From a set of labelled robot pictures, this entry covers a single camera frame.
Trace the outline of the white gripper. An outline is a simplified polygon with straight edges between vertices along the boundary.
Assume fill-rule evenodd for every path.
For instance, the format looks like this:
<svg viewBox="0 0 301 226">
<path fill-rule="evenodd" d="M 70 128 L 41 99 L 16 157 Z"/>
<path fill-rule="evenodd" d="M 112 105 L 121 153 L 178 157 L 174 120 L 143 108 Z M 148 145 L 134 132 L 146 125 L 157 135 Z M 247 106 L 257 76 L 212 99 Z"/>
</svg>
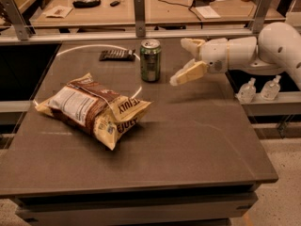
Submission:
<svg viewBox="0 0 301 226">
<path fill-rule="evenodd" d="M 181 39 L 183 49 L 192 54 L 191 59 L 171 76 L 171 86 L 178 86 L 197 80 L 209 73 L 225 73 L 228 69 L 228 40 L 225 38 L 206 41 L 202 39 Z"/>
</svg>

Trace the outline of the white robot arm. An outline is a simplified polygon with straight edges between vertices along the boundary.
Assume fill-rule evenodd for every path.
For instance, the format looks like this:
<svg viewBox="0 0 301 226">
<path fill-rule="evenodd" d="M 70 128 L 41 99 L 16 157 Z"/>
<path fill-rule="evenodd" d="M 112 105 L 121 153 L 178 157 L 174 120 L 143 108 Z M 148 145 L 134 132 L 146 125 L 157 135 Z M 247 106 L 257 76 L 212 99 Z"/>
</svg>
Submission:
<svg viewBox="0 0 301 226">
<path fill-rule="evenodd" d="M 256 75 L 286 72 L 301 89 L 301 35 L 289 24 L 269 24 L 257 37 L 208 41 L 184 38 L 181 46 L 193 58 L 170 78 L 172 86 L 206 73 L 239 70 Z"/>
</svg>

